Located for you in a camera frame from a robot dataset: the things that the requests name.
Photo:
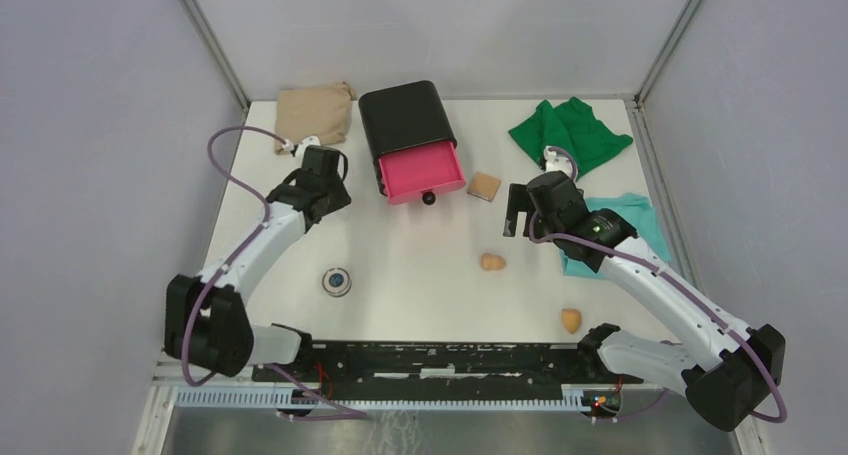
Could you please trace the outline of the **tan square compact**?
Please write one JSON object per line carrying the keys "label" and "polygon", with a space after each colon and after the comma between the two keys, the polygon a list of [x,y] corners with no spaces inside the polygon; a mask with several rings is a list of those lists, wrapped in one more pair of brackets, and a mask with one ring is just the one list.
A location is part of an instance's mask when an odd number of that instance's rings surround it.
{"label": "tan square compact", "polygon": [[501,186],[501,179],[493,175],[476,172],[467,185],[466,193],[472,197],[493,202]]}

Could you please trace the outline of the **gourd-shaped beige makeup sponge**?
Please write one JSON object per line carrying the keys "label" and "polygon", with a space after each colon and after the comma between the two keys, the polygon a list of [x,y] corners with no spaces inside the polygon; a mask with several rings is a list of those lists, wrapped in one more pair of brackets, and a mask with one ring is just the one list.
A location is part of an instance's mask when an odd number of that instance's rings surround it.
{"label": "gourd-shaped beige makeup sponge", "polygon": [[500,271],[506,267],[506,260],[496,254],[484,253],[480,257],[480,267],[484,271]]}

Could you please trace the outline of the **round powder jar blue label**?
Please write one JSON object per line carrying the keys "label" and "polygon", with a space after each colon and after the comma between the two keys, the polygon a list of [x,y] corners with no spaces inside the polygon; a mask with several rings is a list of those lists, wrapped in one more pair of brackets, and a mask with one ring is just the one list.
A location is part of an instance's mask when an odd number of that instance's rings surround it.
{"label": "round powder jar blue label", "polygon": [[323,274],[321,283],[324,292],[333,298],[344,297],[352,287],[349,272],[340,267],[328,269]]}

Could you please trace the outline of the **black pink drawer organizer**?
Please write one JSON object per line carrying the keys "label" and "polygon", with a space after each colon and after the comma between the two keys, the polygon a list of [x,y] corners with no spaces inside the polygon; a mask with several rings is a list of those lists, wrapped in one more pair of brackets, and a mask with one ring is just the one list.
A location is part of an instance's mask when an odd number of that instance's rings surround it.
{"label": "black pink drawer organizer", "polygon": [[465,186],[457,139],[433,82],[368,92],[358,110],[379,192],[390,205],[432,205]]}

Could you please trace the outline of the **teardrop beige makeup sponge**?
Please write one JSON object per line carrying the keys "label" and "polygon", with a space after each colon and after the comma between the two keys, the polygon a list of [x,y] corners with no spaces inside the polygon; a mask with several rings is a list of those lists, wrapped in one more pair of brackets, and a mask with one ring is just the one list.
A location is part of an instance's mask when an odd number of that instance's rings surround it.
{"label": "teardrop beige makeup sponge", "polygon": [[577,334],[582,326],[582,313],[575,308],[564,308],[561,310],[561,322],[569,334]]}

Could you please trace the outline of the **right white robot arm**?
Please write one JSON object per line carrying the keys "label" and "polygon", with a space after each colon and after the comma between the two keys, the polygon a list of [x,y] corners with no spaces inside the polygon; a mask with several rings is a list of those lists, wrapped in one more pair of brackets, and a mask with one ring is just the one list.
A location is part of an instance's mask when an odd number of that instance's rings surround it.
{"label": "right white robot arm", "polygon": [[582,339],[580,375],[602,383],[629,375],[684,396],[713,427],[734,431],[753,417],[780,424],[785,337],[731,315],[677,274],[637,229],[609,208],[590,210],[562,171],[509,187],[504,234],[551,243],[629,293],[677,338],[675,345],[602,324]]}

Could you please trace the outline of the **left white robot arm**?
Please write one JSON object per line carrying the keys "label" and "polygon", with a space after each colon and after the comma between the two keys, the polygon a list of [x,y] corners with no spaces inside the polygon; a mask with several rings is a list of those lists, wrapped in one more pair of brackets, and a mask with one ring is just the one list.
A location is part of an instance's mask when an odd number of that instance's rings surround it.
{"label": "left white robot arm", "polygon": [[276,363],[291,381],[307,379],[314,354],[309,334],[253,324],[247,302],[284,252],[326,216],[351,202],[348,159],[332,147],[308,146],[301,165],[262,198],[256,226],[232,252],[193,276],[176,275],[165,302],[164,351],[185,366],[233,377],[250,365]]}

